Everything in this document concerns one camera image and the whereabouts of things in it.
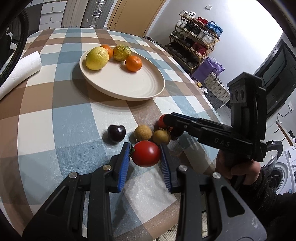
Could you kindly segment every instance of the orange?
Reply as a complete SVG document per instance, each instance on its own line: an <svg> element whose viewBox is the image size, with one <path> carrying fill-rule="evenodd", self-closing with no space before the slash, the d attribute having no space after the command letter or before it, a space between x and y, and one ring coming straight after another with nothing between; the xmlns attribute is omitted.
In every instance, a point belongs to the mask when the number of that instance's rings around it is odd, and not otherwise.
<svg viewBox="0 0 296 241"><path fill-rule="evenodd" d="M137 72L140 68L142 68L142 60L134 55L129 56L126 59L126 68L129 71Z"/></svg>
<svg viewBox="0 0 296 241"><path fill-rule="evenodd" d="M101 47L103 47L104 49L106 49L108 51L109 59L111 59L113 56L113 49L111 49L110 46L107 44L103 44L103 45L101 45Z"/></svg>

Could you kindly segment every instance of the purple bag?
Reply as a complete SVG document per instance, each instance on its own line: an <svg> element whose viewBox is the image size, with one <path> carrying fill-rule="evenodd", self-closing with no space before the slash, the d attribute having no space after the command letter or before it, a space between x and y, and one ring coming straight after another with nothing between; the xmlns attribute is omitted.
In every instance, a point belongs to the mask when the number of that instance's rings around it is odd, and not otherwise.
<svg viewBox="0 0 296 241"><path fill-rule="evenodd" d="M211 72L214 72L218 76L224 70L225 69L222 67L222 65L219 64L214 58L207 57L192 76L204 84L205 79Z"/></svg>

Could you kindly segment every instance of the red tomato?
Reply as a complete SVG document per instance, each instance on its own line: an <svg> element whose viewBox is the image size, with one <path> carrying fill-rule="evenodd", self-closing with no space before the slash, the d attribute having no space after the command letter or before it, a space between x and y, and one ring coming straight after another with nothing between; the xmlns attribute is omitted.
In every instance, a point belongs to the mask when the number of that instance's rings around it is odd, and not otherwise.
<svg viewBox="0 0 296 241"><path fill-rule="evenodd" d="M151 167L160 159L160 149L151 141L140 141L134 145L133 162L140 167Z"/></svg>
<svg viewBox="0 0 296 241"><path fill-rule="evenodd" d="M162 115L159 120L158 120L158 127L164 129L164 130L168 130L168 131L171 131L173 128L172 127L168 127L165 125L165 123L163 122L163 117L165 116L166 114Z"/></svg>
<svg viewBox="0 0 296 241"><path fill-rule="evenodd" d="M166 129L166 125L164 124L164 122L163 122L163 117L165 116L166 114L164 114L164 115L162 115L160 118L159 118L159 120L158 120L158 126L160 127L160 128L162 128L162 129Z"/></svg>

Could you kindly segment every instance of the table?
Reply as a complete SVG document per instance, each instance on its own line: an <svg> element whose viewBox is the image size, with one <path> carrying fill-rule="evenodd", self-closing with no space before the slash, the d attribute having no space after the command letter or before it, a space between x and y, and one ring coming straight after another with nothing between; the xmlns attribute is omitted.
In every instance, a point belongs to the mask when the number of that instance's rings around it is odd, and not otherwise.
<svg viewBox="0 0 296 241"><path fill-rule="evenodd" d="M100 44L126 44L148 58L163 74L165 90L151 100L130 102L94 89L78 61ZM70 172L93 172L120 152L123 142L111 145L106 139L110 124L124 125L124 141L129 142L138 125L153 128L165 113L219 122L192 79L149 40L99 29L58 28L32 34L23 56L35 51L41 71L0 101L0 208L20 234ZM196 138L184 134L168 147L197 172L213 170L217 150ZM168 193L158 165L141 168L131 161L124 190L110 194L110 203L115 240L151 241L177 223L179 196Z"/></svg>

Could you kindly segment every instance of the lemon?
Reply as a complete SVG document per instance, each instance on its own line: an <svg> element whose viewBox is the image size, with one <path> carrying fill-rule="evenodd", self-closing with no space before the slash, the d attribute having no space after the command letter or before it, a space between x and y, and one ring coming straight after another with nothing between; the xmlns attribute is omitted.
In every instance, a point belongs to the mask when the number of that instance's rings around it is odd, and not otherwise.
<svg viewBox="0 0 296 241"><path fill-rule="evenodd" d="M117 61L125 61L130 55L131 55L131 49L124 44L117 45L113 49L113 58L116 59Z"/></svg>
<svg viewBox="0 0 296 241"><path fill-rule="evenodd" d="M103 47L95 47L86 55L86 67L91 70L103 68L108 61L108 51Z"/></svg>

